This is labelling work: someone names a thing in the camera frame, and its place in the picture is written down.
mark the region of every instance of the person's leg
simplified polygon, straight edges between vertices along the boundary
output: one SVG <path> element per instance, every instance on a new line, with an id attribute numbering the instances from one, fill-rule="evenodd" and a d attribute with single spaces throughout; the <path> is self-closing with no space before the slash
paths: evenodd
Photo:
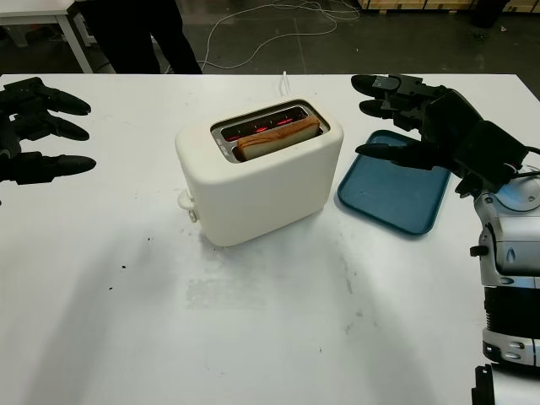
<path id="1" fill-rule="evenodd" d="M 175 0 L 153 0 L 144 12 L 148 17 L 150 32 L 175 73 L 202 73 L 192 47 L 182 32 L 182 18 Z"/>
<path id="2" fill-rule="evenodd" d="M 117 73 L 160 73 L 149 28 L 141 24 L 129 2 L 94 0 L 78 7 Z"/>

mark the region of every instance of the dark floor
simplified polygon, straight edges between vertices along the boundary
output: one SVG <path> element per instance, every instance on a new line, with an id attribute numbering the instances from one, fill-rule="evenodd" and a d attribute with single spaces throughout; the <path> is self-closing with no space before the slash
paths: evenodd
<path id="1" fill-rule="evenodd" d="M 267 2 L 177 1 L 198 59 L 204 58 L 208 33 L 217 20 Z M 340 4 L 329 4 L 329 8 L 343 9 Z M 244 13 L 216 29 L 209 61 L 235 65 L 272 36 L 321 32 L 332 24 L 320 13 L 307 10 L 264 8 Z M 106 62 L 97 46 L 89 53 L 95 68 Z M 159 58 L 165 70 L 166 60 L 160 54 Z M 205 73 L 516 73 L 540 98 L 539 66 L 540 15 L 505 14 L 493 29 L 480 30 L 462 13 L 389 13 L 338 22 L 336 31 L 324 36 L 282 38 L 265 46 L 243 67 L 207 67 Z M 108 67 L 100 70 L 109 71 Z M 80 72 L 78 64 L 62 41 L 40 38 L 28 48 L 0 47 L 0 73 L 76 72 Z"/>

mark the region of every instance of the table surface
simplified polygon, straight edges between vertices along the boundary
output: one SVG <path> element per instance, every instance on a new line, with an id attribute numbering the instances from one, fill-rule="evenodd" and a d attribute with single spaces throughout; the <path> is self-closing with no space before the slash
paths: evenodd
<path id="1" fill-rule="evenodd" d="M 67 14 L 73 0 L 2 0 L 0 17 Z"/>
<path id="2" fill-rule="evenodd" d="M 425 77 L 537 145 L 540 105 L 516 76 Z M 345 132 L 325 208 L 230 248 L 177 207 L 186 183 L 174 138 L 197 116 L 274 100 L 279 76 L 43 79 L 92 105 L 71 117 L 91 139 L 25 150 L 97 166 L 0 187 L 2 404 L 470 403 L 485 363 L 473 202 L 452 192 L 453 178 L 420 238 L 336 202 L 354 148 L 394 129 L 359 113 L 365 97 L 349 76 L 289 78 L 292 94 L 324 105 Z"/>

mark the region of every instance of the toaster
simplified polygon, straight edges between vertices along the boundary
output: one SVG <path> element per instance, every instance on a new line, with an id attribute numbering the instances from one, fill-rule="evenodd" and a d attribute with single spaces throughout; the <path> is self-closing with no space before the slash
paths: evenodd
<path id="1" fill-rule="evenodd" d="M 187 189 L 178 197 L 217 246 L 232 246 L 324 207 L 343 141 L 338 122 L 312 101 L 281 99 L 182 130 L 175 145 Z M 238 139 L 316 116 L 316 135 L 243 160 Z"/>

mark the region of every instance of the toast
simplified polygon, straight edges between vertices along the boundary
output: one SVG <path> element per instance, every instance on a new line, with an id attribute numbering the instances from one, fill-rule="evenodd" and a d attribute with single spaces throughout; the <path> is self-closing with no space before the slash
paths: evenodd
<path id="1" fill-rule="evenodd" d="M 240 138 L 238 149 L 245 160 L 255 159 L 313 138 L 319 124 L 316 116 L 308 116 L 283 127 Z"/>

